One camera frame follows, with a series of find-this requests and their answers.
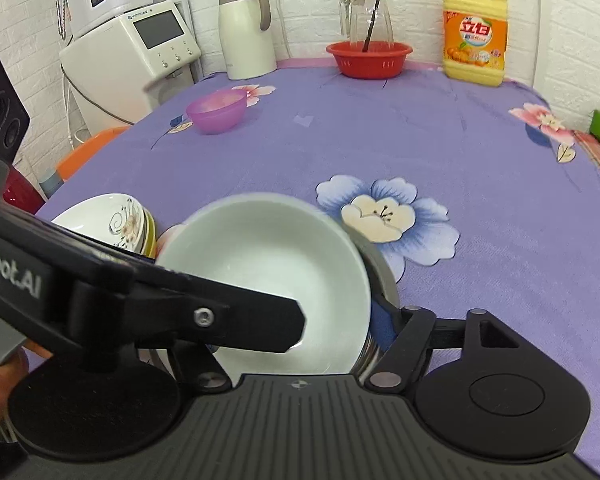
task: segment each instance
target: white bowl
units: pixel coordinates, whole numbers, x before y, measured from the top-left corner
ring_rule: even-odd
[[[299,303],[306,327],[286,353],[218,349],[234,384],[243,373],[348,373],[365,344],[371,293],[362,258],[336,222],[301,200],[256,193],[213,202],[186,221],[157,263]]]
[[[144,209],[138,200],[122,193],[84,200],[52,222],[127,251],[138,252],[144,242]]]

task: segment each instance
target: pink plastic bowl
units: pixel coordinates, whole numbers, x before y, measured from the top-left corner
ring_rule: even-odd
[[[220,134],[239,123],[246,109],[246,90],[218,90],[193,101],[187,115],[206,134]]]

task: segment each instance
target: ribbed black surface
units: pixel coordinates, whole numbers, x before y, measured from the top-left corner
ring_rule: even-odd
[[[9,480],[579,480],[574,457],[499,465],[446,449],[398,397],[352,376],[248,376],[237,390],[198,399],[153,447],[102,464],[31,458]]]

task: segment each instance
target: purple tablecloth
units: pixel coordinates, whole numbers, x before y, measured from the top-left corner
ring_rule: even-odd
[[[577,145],[559,164],[555,140],[509,113],[542,99],[435,70],[363,81],[288,69],[250,83],[259,101],[232,131],[183,129],[189,102],[231,85],[216,75],[104,147],[40,216],[125,192],[161,232],[251,191],[344,215],[378,243],[403,304],[440,317],[488,309],[579,378],[592,410],[578,455],[600,471],[600,174]]]

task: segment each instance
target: detergent bottle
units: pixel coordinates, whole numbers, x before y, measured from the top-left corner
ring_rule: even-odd
[[[504,78],[507,0],[445,0],[446,75],[488,86]]]

